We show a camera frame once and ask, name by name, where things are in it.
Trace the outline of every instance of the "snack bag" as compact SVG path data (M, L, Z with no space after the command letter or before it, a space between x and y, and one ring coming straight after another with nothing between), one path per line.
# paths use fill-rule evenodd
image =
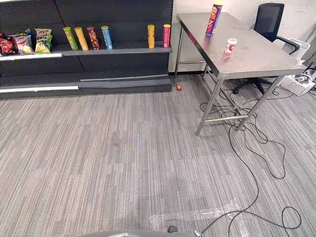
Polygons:
M35 54L50 53L51 47L51 29L35 29L36 47Z
M41 36L50 36L51 35L51 29L39 29L35 28L36 31L36 38Z
M36 40L35 54L50 53L50 43L53 36L42 36Z
M26 29L25 31L23 31L23 32L17 32L16 34L17 34L17 36L30 36L31 35L31 29L30 28L28 28L28 29Z
M8 37L13 37L13 48L12 48L12 50L15 52L15 53L18 53L19 52L19 49L18 49L18 45L16 44L16 42L15 42L15 37L16 37L17 35L9 35Z
M0 34L0 47L2 55L11 55L16 53L13 46L13 37L5 37L4 34Z
M32 49L32 41L31 36L17 36L15 37L16 44L19 49L19 53L21 55L25 54L34 54L34 51Z

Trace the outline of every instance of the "chair base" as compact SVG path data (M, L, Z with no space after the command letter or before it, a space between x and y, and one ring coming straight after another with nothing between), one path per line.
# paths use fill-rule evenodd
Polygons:
M260 90L260 92L262 94L265 93L264 88L262 87L261 84L267 84L267 85L272 85L272 82L265 80L263 78L248 78L246 82L240 84L239 86L237 86L234 90L233 93L234 94L238 94L239 90L244 87L245 85L249 85L249 84L255 84L256 87Z

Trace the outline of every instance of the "orange chip can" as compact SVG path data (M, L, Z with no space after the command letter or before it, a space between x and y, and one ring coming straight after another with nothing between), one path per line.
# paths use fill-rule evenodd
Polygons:
M154 48L155 47L155 26L154 25L148 25L148 48Z
M75 32L76 35L79 39L79 43L81 45L82 50L87 51L89 50L88 45L87 45L87 41L85 41L84 35L83 35L83 31L81 27L76 27L75 28Z

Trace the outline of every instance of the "white box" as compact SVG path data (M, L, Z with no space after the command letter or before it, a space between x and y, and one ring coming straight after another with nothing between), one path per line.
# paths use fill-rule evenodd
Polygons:
M314 82L310 81L309 83L299 83L295 80L294 75L285 76L281 86L289 91L293 92L297 96L304 95L309 92L310 89L315 85Z
M297 43L300 48L299 50L297 50L296 52L292 53L291 56L292 58L299 58L299 59L302 59L302 57L304 56L304 54L306 53L306 51L311 47L311 45L309 43L306 43L306 42L303 42L303 41L300 41L298 39L292 39L292 38L289 38L288 39L289 41L292 41L294 43ZM287 53L290 53L294 50L294 47L289 45L289 44L285 44L282 48L285 52Z

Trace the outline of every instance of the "clear plastic sheet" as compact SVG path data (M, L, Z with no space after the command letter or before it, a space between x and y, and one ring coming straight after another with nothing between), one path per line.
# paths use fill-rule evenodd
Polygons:
M196 220L212 219L210 220L210 223L211 223L217 217L220 217L221 215L227 212L236 211L236 210L242 210L242 208L237 204L237 200L234 199L234 200L231 200L230 204L226 204L222 208L216 207L216 208L186 211L186 212L180 212L180 213L152 215L149 217L149 221L152 224L153 229L158 230L160 224L166 221L196 221ZM228 214L227 216L232 219L235 215L236 213L231 213L231 214ZM234 222L238 224L241 236L248 237L249 232L246 228L246 224L245 224L242 214L239 215L236 219L234 219Z

